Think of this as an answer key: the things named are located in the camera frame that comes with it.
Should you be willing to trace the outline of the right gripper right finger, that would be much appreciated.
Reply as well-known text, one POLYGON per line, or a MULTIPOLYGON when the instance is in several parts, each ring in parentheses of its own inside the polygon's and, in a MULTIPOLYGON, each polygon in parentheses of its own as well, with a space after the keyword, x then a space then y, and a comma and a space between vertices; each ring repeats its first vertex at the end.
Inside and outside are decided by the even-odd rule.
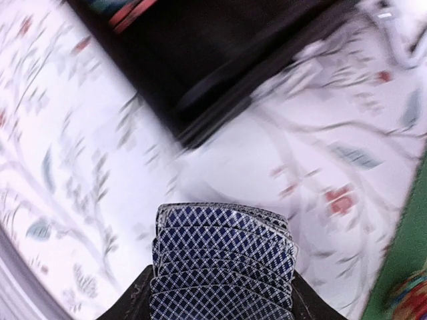
POLYGON ((295 320, 346 320, 329 306, 297 272, 292 286, 292 313, 295 320))

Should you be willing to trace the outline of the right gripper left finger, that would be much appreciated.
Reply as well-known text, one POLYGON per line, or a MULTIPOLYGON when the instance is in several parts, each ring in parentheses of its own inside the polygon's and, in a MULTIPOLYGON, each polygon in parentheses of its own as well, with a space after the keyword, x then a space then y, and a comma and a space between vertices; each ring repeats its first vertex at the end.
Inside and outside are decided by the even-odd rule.
POLYGON ((147 266, 125 293, 97 320, 150 320, 149 298, 153 267, 147 266))

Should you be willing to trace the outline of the blue playing card deck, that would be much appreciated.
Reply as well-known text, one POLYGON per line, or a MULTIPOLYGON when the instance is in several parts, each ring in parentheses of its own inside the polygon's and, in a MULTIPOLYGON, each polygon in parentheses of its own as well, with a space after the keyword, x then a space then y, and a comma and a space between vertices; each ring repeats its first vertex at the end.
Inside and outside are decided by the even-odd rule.
POLYGON ((225 203, 157 210, 152 319, 293 319, 298 249, 286 219, 225 203))

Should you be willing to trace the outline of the purple black chip stack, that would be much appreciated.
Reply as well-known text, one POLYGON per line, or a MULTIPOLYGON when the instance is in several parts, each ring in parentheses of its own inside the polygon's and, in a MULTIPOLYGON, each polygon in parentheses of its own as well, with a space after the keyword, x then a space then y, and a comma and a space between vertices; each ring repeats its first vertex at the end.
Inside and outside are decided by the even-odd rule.
POLYGON ((413 273, 390 294, 387 318, 426 319, 426 270, 413 273))

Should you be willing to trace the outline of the black poker chip case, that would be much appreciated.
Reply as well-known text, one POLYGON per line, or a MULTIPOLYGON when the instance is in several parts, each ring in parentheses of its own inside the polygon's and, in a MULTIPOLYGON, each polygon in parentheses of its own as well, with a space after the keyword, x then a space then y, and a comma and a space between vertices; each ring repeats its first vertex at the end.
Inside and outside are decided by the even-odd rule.
POLYGON ((344 24, 355 1, 71 1, 70 7, 185 148, 344 24))

